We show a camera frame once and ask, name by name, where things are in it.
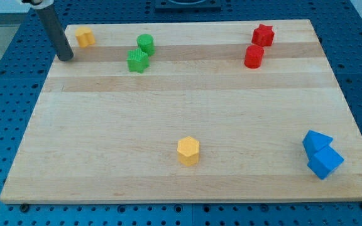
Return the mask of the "white rod mount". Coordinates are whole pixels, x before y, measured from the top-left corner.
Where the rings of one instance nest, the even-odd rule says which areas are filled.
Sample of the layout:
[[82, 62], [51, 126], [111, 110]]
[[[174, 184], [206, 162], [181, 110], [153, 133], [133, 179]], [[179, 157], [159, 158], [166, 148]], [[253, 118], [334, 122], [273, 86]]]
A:
[[16, 0], [20, 4], [27, 4], [33, 9], [44, 9], [51, 6], [54, 0]]

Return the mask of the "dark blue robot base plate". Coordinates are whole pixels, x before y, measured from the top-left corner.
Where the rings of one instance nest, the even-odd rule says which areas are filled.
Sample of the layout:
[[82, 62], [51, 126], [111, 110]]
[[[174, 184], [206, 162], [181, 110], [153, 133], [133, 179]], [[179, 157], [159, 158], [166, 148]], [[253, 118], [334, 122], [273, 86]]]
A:
[[221, 0], [155, 0], [155, 11], [221, 9]]

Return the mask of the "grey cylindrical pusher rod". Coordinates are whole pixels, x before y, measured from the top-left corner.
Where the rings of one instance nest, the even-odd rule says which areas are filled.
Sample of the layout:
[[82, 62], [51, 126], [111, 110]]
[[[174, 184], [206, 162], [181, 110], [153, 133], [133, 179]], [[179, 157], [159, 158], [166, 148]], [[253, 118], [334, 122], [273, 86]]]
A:
[[62, 28], [53, 3], [41, 3], [34, 7], [60, 61], [73, 59], [74, 53]]

